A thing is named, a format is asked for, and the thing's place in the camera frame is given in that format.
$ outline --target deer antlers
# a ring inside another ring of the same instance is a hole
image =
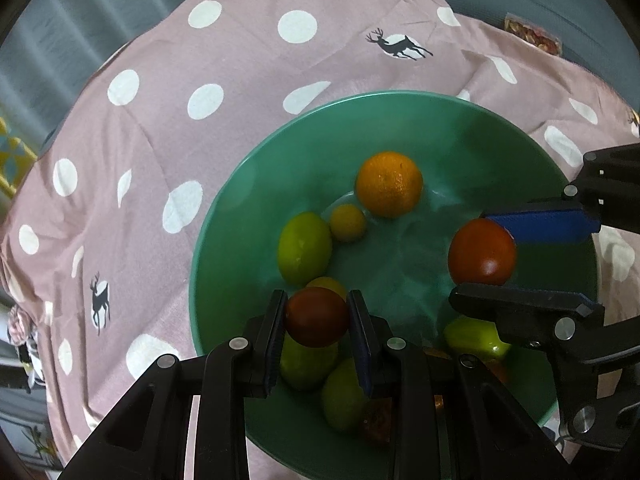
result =
[[[376,40],[374,40],[371,37],[372,34],[375,34],[378,38]],[[382,36],[384,36],[384,32],[382,32],[381,28],[377,28],[376,30],[374,30],[374,31],[370,32],[369,34],[367,34],[367,41],[369,41],[369,43],[377,43],[378,41],[380,41]]]

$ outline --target black deer silhouette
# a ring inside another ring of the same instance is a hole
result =
[[[377,38],[375,39],[372,38],[371,37],[372,34],[376,35]],[[426,57],[422,53],[423,51],[429,54],[430,56],[433,56],[433,54],[429,52],[426,48],[423,48],[420,45],[416,45],[413,41],[409,39],[408,36],[405,36],[404,40],[397,41],[396,43],[389,43],[387,40],[385,40],[384,32],[382,32],[381,28],[377,28],[376,30],[367,34],[367,41],[369,41],[369,43],[377,43],[382,50],[384,50],[387,54],[391,54],[394,57],[404,57],[406,59],[413,59],[415,61],[414,57],[409,56],[404,52],[405,50],[413,50],[414,52],[417,52],[418,54],[420,54],[422,57]]]
[[[98,327],[98,335],[100,335],[100,311],[104,310],[109,321],[111,321],[111,311],[109,309],[109,283],[106,284],[104,290],[98,294],[98,280],[100,280],[100,272],[98,272],[89,284],[89,288],[93,292],[91,298],[91,308],[93,312],[94,324]]]

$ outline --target bowl rim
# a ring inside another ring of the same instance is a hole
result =
[[[222,187],[220,188],[220,190],[218,191],[218,193],[216,194],[216,196],[212,200],[211,204],[209,205],[209,210],[207,211],[207,215],[205,216],[205,219],[204,219],[204,221],[203,221],[203,223],[202,223],[202,225],[200,227],[200,231],[198,233],[198,238],[196,240],[196,245],[195,245],[194,250],[193,250],[193,257],[191,259],[191,269],[190,269],[190,276],[189,276],[189,294],[188,294],[188,298],[189,298],[189,321],[190,321],[191,338],[193,340],[193,345],[195,347],[197,355],[199,355],[199,356],[204,355],[205,351],[204,351],[204,348],[203,348],[203,345],[202,345],[202,341],[200,339],[199,330],[197,329],[198,322],[197,322],[197,319],[196,319],[196,312],[195,312],[196,311],[196,308],[195,308],[195,289],[196,289],[195,283],[196,283],[196,279],[198,277],[198,271],[197,271],[198,266],[196,265],[196,263],[197,263],[197,261],[199,261],[200,253],[202,251],[202,245],[203,245],[205,232],[206,232],[206,229],[204,227],[209,224],[212,216],[215,214],[216,208],[217,208],[217,205],[218,205],[218,200],[219,200],[220,196],[223,194],[223,192],[226,190],[226,188],[228,187],[229,182],[240,171],[242,166],[249,159],[251,159],[255,155],[255,153],[257,153],[265,145],[267,145],[269,142],[271,142],[275,137],[279,136],[282,132],[284,132],[288,128],[292,127],[294,124],[298,123],[299,121],[303,121],[307,117],[309,117],[310,115],[313,115],[313,114],[319,113],[321,111],[324,111],[327,108],[333,107],[335,105],[341,105],[341,104],[343,104],[345,102],[348,102],[348,101],[351,101],[351,100],[366,99],[366,98],[370,98],[370,97],[373,97],[373,96],[388,95],[388,94],[392,94],[392,95],[399,95],[400,94],[400,95],[427,96],[427,97],[435,98],[435,99],[439,99],[439,100],[455,102],[455,103],[461,105],[462,107],[473,108],[476,111],[482,112],[484,114],[488,114],[488,115],[492,116],[494,118],[494,120],[497,120],[497,121],[499,121],[501,123],[504,123],[504,124],[508,124],[511,128],[515,128],[516,130],[518,130],[523,135],[523,137],[526,138],[526,142],[529,142],[529,144],[531,145],[532,149],[537,150],[540,154],[542,154],[549,161],[551,161],[552,170],[555,171],[556,175],[562,180],[562,182],[564,184],[568,183],[567,178],[564,176],[564,173],[562,172],[562,170],[560,170],[560,168],[556,164],[556,162],[549,156],[549,154],[534,139],[532,139],[529,135],[527,135],[522,129],[517,127],[511,121],[505,119],[504,117],[502,117],[501,115],[498,115],[495,112],[492,112],[491,110],[488,110],[487,108],[483,108],[483,107],[481,107],[481,106],[479,106],[479,105],[477,105],[477,104],[475,104],[473,102],[466,101],[464,99],[460,99],[460,98],[455,97],[455,96],[446,95],[446,94],[438,94],[436,92],[427,92],[427,91],[421,91],[421,90],[401,90],[401,89],[379,90],[379,91],[366,92],[366,93],[363,93],[363,94],[355,94],[355,95],[343,97],[341,99],[330,101],[328,103],[320,105],[319,107],[313,108],[313,109],[305,112],[304,114],[300,114],[299,116],[297,116],[297,117],[293,118],[292,120],[288,121],[287,123],[283,124],[281,127],[279,127],[277,130],[275,130],[273,133],[269,134],[260,143],[258,143],[258,145],[255,146],[242,159],[242,161],[236,166],[236,168],[231,172],[231,174],[229,174],[227,180],[222,185]],[[594,289],[592,291],[595,294],[595,297],[597,297],[597,295],[598,295],[598,290],[599,290],[599,285],[600,285],[599,281],[600,281],[600,273],[598,272],[596,274],[596,283],[593,285]],[[556,399],[553,402],[553,404],[549,407],[549,409],[546,410],[546,412],[537,421],[538,425],[540,427],[544,426],[557,409],[558,409],[558,400]],[[259,441],[254,440],[254,438],[252,437],[250,431],[248,431],[248,430],[246,430],[246,436],[259,449],[261,449],[263,452],[267,453],[268,455],[272,456],[274,459],[276,459],[278,462],[280,462],[281,464],[285,465],[286,467],[289,467],[290,469],[294,470],[295,472],[297,472],[299,474],[304,475],[305,477],[308,477],[310,474],[311,475],[313,474],[313,472],[311,472],[311,471],[305,471],[305,470],[302,470],[302,469],[298,468],[297,466],[289,464],[288,461],[283,460],[280,457],[278,457],[278,458],[274,457],[267,449],[265,449],[261,445],[261,443]]]

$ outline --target yellow patterned fabric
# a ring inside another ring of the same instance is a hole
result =
[[[0,117],[0,190],[13,198],[36,154],[22,139],[11,135],[11,128]]]

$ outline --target polka dot tablecloth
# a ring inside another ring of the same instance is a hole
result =
[[[602,81],[444,0],[185,1],[93,76],[2,226],[0,281],[38,326],[64,460],[155,358],[194,356],[191,255],[236,165],[296,115],[379,89],[488,108],[568,178],[638,139]],[[638,247],[597,237],[607,322],[638,313]],[[293,475],[255,447],[250,463]]]

